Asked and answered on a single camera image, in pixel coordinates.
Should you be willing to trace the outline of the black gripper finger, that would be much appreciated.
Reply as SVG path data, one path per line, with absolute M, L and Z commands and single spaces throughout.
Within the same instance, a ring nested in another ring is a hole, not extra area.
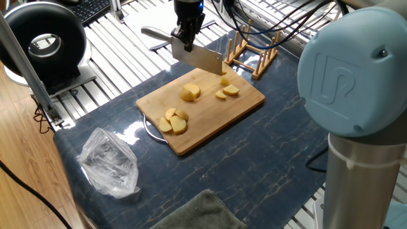
M 193 38 L 188 31 L 185 31 L 181 26 L 176 27 L 172 30 L 171 35 L 177 38 L 184 45 L 184 50 L 191 52 L 193 49 Z
M 195 40 L 195 36 L 200 32 L 205 15 L 200 15 L 192 20 L 191 24 L 191 41 Z

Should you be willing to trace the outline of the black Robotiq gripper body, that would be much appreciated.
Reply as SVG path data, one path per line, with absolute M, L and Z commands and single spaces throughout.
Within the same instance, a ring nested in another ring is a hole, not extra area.
M 203 0 L 174 0 L 174 11 L 177 15 L 177 25 L 187 31 L 191 30 L 192 20 L 204 15 Z

